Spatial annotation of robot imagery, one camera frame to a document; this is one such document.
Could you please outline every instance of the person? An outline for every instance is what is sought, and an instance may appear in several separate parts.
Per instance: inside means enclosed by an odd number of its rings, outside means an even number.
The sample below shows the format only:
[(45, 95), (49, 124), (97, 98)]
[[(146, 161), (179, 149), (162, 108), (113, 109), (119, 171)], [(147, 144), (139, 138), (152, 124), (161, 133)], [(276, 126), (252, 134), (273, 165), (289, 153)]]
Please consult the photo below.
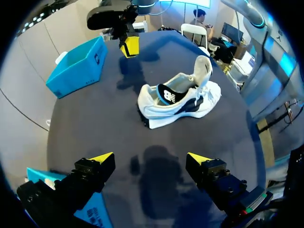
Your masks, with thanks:
[[(210, 42), (213, 34), (214, 34), (214, 27), (212, 25), (207, 25), (204, 24), (204, 20), (205, 20), (205, 16), (206, 16), (206, 12), (203, 11), (202, 9), (198, 9), (198, 12), (196, 12), (196, 9), (193, 11), (194, 16), (196, 17), (196, 13), (197, 13), (197, 18), (193, 19), (190, 24), (192, 25), (198, 25), (203, 27), (206, 31), (207, 31), (207, 41)], [(195, 42), (196, 44), (198, 44), (199, 46), (206, 46), (205, 44), (205, 40), (201, 38), (201, 36), (196, 35), (195, 36)]]
[[(194, 18), (190, 22), (190, 24), (198, 25), (198, 26), (201, 26), (201, 27), (205, 28), (206, 31), (207, 31), (207, 42), (210, 42), (213, 45), (219, 46), (219, 48), (215, 52), (214, 59), (215, 60), (221, 59), (223, 62), (229, 63), (232, 60), (232, 57), (233, 57), (233, 55), (231, 53), (231, 50), (219, 38), (213, 37), (214, 26), (204, 23), (206, 12), (202, 9), (198, 9), (198, 11), (196, 12), (196, 9), (195, 9), (193, 11), (193, 14), (194, 14), (195, 17), (196, 17), (196, 13), (197, 13), (197, 18), (196, 19)], [(195, 43), (198, 46), (206, 47), (205, 39), (202, 39), (202, 36), (196, 35), (195, 36)]]

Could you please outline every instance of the blue cardboard box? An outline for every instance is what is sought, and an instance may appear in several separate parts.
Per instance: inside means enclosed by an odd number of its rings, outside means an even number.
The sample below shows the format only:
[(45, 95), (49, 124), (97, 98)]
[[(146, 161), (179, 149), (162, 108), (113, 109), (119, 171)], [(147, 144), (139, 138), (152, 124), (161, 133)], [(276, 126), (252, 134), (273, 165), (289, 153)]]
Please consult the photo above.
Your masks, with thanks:
[(57, 98), (100, 80), (107, 48), (102, 37), (69, 51), (59, 62), (46, 85)]

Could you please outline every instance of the sneaker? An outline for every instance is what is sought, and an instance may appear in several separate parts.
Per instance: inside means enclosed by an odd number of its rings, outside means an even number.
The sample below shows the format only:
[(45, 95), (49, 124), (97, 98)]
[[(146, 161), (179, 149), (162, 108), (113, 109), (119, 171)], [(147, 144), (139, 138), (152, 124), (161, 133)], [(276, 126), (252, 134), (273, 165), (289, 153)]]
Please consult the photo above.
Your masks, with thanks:
[(179, 73), (164, 84), (143, 85), (137, 105), (144, 125), (154, 129), (184, 116), (208, 114), (221, 97), (218, 84), (209, 81), (211, 74), (210, 59), (198, 56), (192, 75)]

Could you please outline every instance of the new balance logo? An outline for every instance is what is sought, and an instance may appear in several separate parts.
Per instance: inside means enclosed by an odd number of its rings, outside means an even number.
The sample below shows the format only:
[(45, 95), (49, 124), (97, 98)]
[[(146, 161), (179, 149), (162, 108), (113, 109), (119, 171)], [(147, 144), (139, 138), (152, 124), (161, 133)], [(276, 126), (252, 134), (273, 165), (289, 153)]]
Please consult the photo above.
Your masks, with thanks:
[(166, 100), (171, 101), (173, 103), (175, 103), (175, 94), (170, 93), (167, 90), (163, 91), (163, 96)]

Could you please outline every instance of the round table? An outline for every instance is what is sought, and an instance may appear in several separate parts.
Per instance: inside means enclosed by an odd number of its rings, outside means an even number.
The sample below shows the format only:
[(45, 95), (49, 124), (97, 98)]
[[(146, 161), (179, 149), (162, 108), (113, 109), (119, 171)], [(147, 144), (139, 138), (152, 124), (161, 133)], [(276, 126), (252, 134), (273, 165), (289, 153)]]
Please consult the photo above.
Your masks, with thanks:
[(256, 125), (241, 95), (212, 61), (211, 81), (222, 97), (201, 119), (144, 127), (136, 102), (142, 85), (193, 73), (204, 53), (176, 31), (140, 34), (140, 54), (126, 59), (118, 40), (99, 82), (56, 101), (48, 136), (50, 170), (69, 173), (82, 157), (115, 153), (116, 170), (103, 189), (114, 227), (218, 227), (224, 214), (185, 170), (186, 154), (220, 158), (248, 190), (265, 187), (265, 163)]

